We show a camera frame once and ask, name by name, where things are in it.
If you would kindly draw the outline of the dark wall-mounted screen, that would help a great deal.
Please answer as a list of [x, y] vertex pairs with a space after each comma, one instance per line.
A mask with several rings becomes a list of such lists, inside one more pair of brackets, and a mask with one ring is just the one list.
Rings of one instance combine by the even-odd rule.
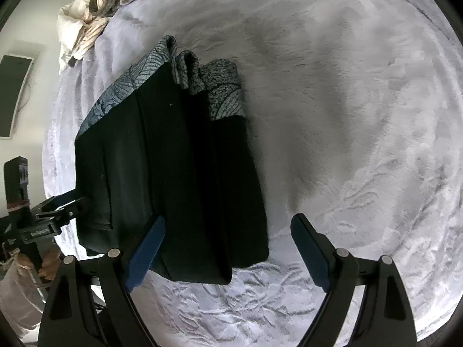
[[25, 56], [4, 55], [0, 66], [0, 136], [10, 139], [18, 104], [33, 59]]

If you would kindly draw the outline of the light grey bed cover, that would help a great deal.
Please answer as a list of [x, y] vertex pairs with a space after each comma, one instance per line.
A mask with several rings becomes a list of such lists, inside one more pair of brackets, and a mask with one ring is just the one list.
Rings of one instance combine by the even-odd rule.
[[61, 76], [46, 196], [75, 185], [98, 96], [161, 37], [243, 77], [269, 222], [267, 262], [228, 286], [151, 274], [133, 297], [162, 346], [295, 346], [323, 291], [290, 236], [304, 213], [335, 246], [390, 255], [419, 338], [462, 298], [462, 47], [431, 0], [137, 0]]

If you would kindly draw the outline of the black pants patterned waistband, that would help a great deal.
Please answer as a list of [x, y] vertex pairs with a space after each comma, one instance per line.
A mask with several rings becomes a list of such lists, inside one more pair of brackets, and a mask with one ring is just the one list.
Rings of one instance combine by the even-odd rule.
[[268, 258], [237, 66], [200, 64], [167, 35], [100, 96], [75, 138], [76, 222], [87, 254], [126, 248], [149, 222], [166, 234], [152, 271], [227, 284]]

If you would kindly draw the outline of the beige crumpled blanket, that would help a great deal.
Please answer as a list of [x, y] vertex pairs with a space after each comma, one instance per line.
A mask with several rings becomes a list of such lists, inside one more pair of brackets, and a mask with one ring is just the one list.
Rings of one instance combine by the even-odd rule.
[[110, 19], [136, 0], [74, 0], [60, 8], [56, 21], [59, 72], [72, 67], [94, 46]]

